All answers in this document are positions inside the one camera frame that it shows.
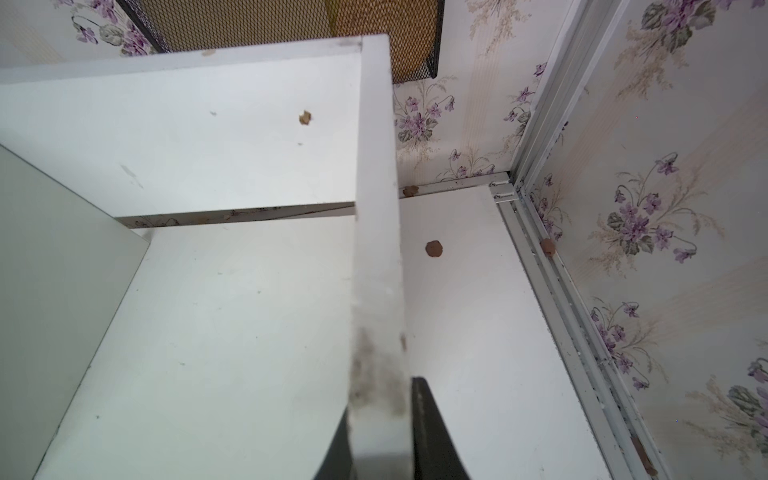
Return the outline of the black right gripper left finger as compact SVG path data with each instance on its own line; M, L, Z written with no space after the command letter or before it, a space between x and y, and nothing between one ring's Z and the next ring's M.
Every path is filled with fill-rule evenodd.
M319 466L315 480L354 480L354 463L348 438L347 410L344 410L334 436Z

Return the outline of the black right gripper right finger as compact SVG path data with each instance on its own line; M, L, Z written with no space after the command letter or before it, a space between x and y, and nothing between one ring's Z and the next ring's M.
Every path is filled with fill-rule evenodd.
M468 480L427 380L413 377L411 382L416 480Z

